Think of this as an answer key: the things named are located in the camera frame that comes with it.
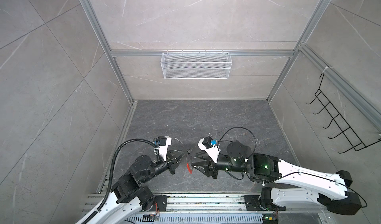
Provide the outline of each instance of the white string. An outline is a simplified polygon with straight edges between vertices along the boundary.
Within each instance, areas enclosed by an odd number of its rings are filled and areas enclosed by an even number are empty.
[[[324,69],[321,73],[324,73],[324,71],[325,71],[327,68],[333,68],[333,67],[328,67],[328,66],[326,66],[325,69]]]

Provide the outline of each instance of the black wire rack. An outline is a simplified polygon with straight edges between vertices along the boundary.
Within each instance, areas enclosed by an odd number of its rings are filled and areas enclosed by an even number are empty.
[[[352,129],[352,127],[348,124],[348,122],[347,122],[347,121],[345,120],[345,118],[341,115],[341,113],[336,109],[336,107],[331,103],[331,101],[330,101],[330,100],[326,97],[326,95],[321,91],[320,87],[321,87],[321,83],[323,82],[324,74],[322,73],[322,74],[320,75],[319,78],[321,78],[321,81],[320,81],[319,88],[317,89],[317,91],[316,91],[316,93],[315,93],[315,98],[312,100],[312,102],[307,103],[307,104],[309,105],[309,104],[313,103],[313,102],[317,99],[317,100],[322,104],[323,108],[322,108],[318,113],[313,112],[313,114],[317,115],[317,114],[319,114],[320,112],[322,112],[323,110],[326,110],[327,113],[331,116],[331,118],[332,118],[332,119],[331,119],[331,122],[328,124],[327,127],[324,127],[324,126],[323,126],[324,129],[327,129],[328,127],[330,127],[330,125],[332,124],[332,122],[335,122],[336,125],[339,127],[339,129],[340,129],[341,132],[340,132],[339,134],[337,134],[336,136],[334,136],[334,137],[328,137],[329,139],[334,139],[334,138],[336,138],[337,136],[343,134],[343,135],[345,136],[345,138],[348,140],[348,142],[350,143],[350,145],[352,146],[351,148],[345,150],[344,152],[338,152],[338,153],[339,153],[339,154],[343,154],[343,153],[345,153],[345,152],[347,152],[347,151],[349,151],[349,150],[352,150],[352,149],[354,149],[355,151],[359,151],[359,150],[365,149],[365,148],[367,148],[367,147],[369,147],[369,146],[371,146],[371,145],[374,145],[375,143],[380,142],[380,141],[381,141],[381,138],[378,139],[376,142],[370,144],[370,145],[365,145],[365,144],[364,144],[364,142],[360,139],[360,137],[356,134],[356,132]],[[318,97],[319,95],[324,96],[324,98],[325,98],[328,102],[327,102],[326,104],[324,104],[324,103],[320,100],[320,98]],[[334,108],[334,110],[338,113],[337,115],[333,116],[332,113],[331,113],[330,111],[328,111],[327,106],[328,106],[329,104],[331,104],[331,106]],[[348,127],[345,128],[345,129],[343,129],[343,128],[339,125],[338,121],[336,120],[336,119],[338,119],[338,118],[342,118],[342,119],[345,121],[345,124],[348,125]],[[357,145],[353,145],[352,142],[349,140],[348,136],[345,134],[346,131],[352,131],[352,132],[355,134],[355,136],[359,139],[360,143],[358,143]]]

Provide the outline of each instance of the work surface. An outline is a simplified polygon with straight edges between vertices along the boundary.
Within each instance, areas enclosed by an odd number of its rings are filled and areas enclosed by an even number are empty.
[[[169,150],[189,149],[199,152],[198,141],[206,136],[215,139],[229,128],[243,126],[257,138],[256,153],[268,154],[287,162],[294,158],[266,101],[263,100],[140,100],[136,106],[127,139],[142,138],[152,141],[158,136],[172,137]],[[254,148],[251,134],[243,129],[228,132],[224,139],[238,140]],[[222,153],[228,142],[220,143]],[[155,159],[154,149],[145,143],[131,143],[119,153],[113,183],[123,175],[139,155]],[[260,192],[262,185],[231,178],[223,171],[218,179],[206,177],[194,169],[190,174],[183,159],[171,175],[164,172],[147,183],[152,192]]]

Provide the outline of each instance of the tiled wall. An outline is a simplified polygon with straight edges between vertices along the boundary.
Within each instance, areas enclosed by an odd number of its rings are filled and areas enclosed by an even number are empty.
[[[111,49],[293,49],[319,0],[90,0]],[[165,80],[118,58],[135,99],[265,99],[286,58],[233,58],[226,80]]]
[[[381,27],[380,0],[333,0],[313,31],[307,44],[330,66],[344,76],[366,98],[381,107]],[[276,93],[271,106],[302,166],[318,171],[347,170],[354,180],[351,188],[368,202],[355,216],[335,215],[338,223],[381,223],[381,144],[360,151],[351,146],[322,105],[310,105],[320,83],[321,72],[304,55],[300,55]],[[380,138],[378,131],[360,111],[327,79],[322,91],[338,109],[365,144]],[[346,132],[357,144],[354,134]]]
[[[0,0],[0,223],[74,223],[128,102],[78,0]]]

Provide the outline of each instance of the wire basket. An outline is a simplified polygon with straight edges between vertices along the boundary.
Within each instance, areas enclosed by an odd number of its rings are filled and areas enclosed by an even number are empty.
[[[167,52],[161,66],[165,79],[228,78],[232,58],[228,52]]]

